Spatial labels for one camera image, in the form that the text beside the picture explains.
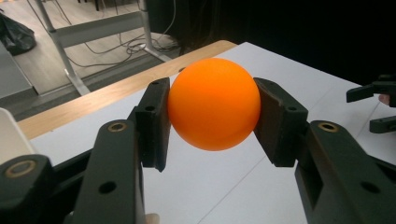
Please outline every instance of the black object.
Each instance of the black object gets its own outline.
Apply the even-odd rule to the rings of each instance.
[[[375,93],[389,96],[389,106],[396,107],[396,75],[381,75],[372,84],[351,89],[346,92],[348,103],[373,97]],[[396,131],[396,116],[370,120],[370,132],[389,133]]]
[[[151,1],[172,6],[172,0]],[[190,34],[184,35],[189,46],[220,39],[248,42],[360,85],[396,72],[396,20],[387,0],[348,6],[314,0],[177,1],[190,4],[176,20],[189,20],[190,30],[175,27]],[[172,15],[171,10],[154,13]]]
[[[22,54],[35,47],[35,32],[0,12],[0,41],[11,55]]]
[[[166,31],[167,35],[177,40],[183,40],[189,34],[191,29],[190,0],[146,0],[146,5],[152,32],[163,34]]]
[[[169,85],[169,78],[151,83],[129,119],[102,126],[93,149],[69,161],[52,168],[45,156],[28,155],[0,165],[0,223],[146,223],[142,158],[147,167],[165,166]],[[134,113],[143,119],[135,123]],[[34,166],[24,172],[20,161]]]
[[[255,134],[275,166],[290,157],[298,161],[295,175],[308,222],[394,223],[396,188],[390,180],[395,167],[376,165],[335,123],[315,120],[303,125],[306,110],[295,99],[271,81],[256,82],[262,102],[268,104],[262,116],[270,121],[260,122]]]
[[[255,77],[262,111],[254,130],[257,139],[276,167],[293,167],[296,132],[306,126],[308,110],[275,82]]]
[[[166,165],[166,152],[169,142],[171,123],[168,118],[169,78],[151,82],[142,97],[128,117],[136,124],[140,133],[140,158],[144,167],[155,167],[160,172]]]
[[[308,222],[393,223],[396,168],[367,156],[343,127],[306,122],[306,109],[274,82],[255,81],[268,104],[255,134],[275,166],[298,161]],[[128,119],[105,124],[92,150],[60,165],[39,155],[0,165],[0,223],[145,223],[141,163],[165,166],[168,92],[168,78],[151,83]]]

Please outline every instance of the gray floor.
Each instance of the gray floor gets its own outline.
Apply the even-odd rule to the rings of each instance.
[[[96,12],[93,1],[89,1],[88,3],[83,3],[84,1],[81,1],[81,4],[71,0],[58,1],[60,5],[63,6],[66,14],[74,9],[76,10],[76,13],[67,14],[71,21],[91,21],[97,20],[98,17],[115,15],[115,8],[111,6],[111,4],[104,5],[106,7],[101,6],[101,11]],[[42,28],[39,20],[27,20],[25,18],[27,17],[26,15],[33,17],[33,10],[30,9],[26,1],[21,0],[1,3],[0,8],[4,9],[8,16],[14,20],[19,22],[22,21],[22,23],[28,27],[34,27],[37,40],[37,47],[33,50],[14,57],[25,72],[27,78],[31,81],[35,81],[36,93],[29,91],[0,99],[0,107],[8,109],[16,120],[22,120],[79,97],[78,92],[68,83],[67,78],[65,78],[62,62],[58,62],[60,60],[57,59],[59,55],[57,55],[57,51],[51,43],[51,39]],[[46,8],[49,10],[54,24],[56,23],[57,26],[67,25],[64,24],[63,19],[58,18],[60,15],[59,8],[55,7],[54,3],[47,1]],[[131,5],[122,6],[118,8],[118,11],[120,12],[122,9],[128,12],[134,10],[135,5],[132,3]],[[125,36],[128,35],[138,36],[141,34],[142,30],[137,30],[129,34],[123,34],[123,36],[126,38]],[[153,34],[153,38],[158,38],[158,36],[159,34]],[[119,43],[119,41],[117,36],[111,36],[108,39],[92,41],[90,42],[90,46],[94,46],[96,50],[101,51],[111,48],[111,46],[114,46],[115,43]],[[162,38],[161,44],[162,46],[167,46],[172,41],[171,37],[166,36]],[[86,46],[76,46],[75,48],[69,49],[67,54],[72,58],[79,59],[79,62],[83,61],[82,63],[117,62],[125,58],[124,49],[109,55],[95,55],[94,57],[88,54],[90,52],[87,53],[87,51]],[[164,52],[164,54],[170,58],[176,58],[179,54],[179,49],[173,49]],[[32,61],[32,59],[35,58],[40,58],[42,61]],[[131,60],[118,66],[97,66],[89,68],[76,66],[76,71],[81,75],[82,80],[90,91],[95,91],[160,63],[162,62],[155,57],[140,52],[134,55]]]

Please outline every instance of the white table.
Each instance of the white table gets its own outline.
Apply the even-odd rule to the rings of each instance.
[[[396,133],[368,132],[370,119],[393,116],[396,111],[376,98],[347,104],[346,92],[357,84],[249,43],[218,57],[239,63],[253,77],[278,83],[308,109],[308,121],[336,122],[370,155],[396,164]],[[31,142],[54,164],[65,161],[92,148],[100,126],[126,119],[143,92]],[[207,152],[188,145],[172,130],[165,170],[144,169],[144,180],[146,212],[159,214],[162,224],[306,223],[294,169],[275,168],[254,134],[229,150]]]

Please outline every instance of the ping pong ball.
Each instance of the ping pong ball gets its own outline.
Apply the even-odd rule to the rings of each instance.
[[[225,59],[204,59],[187,66],[168,96],[169,119],[178,135],[210,151],[244,141],[255,128],[260,110],[253,77]]]

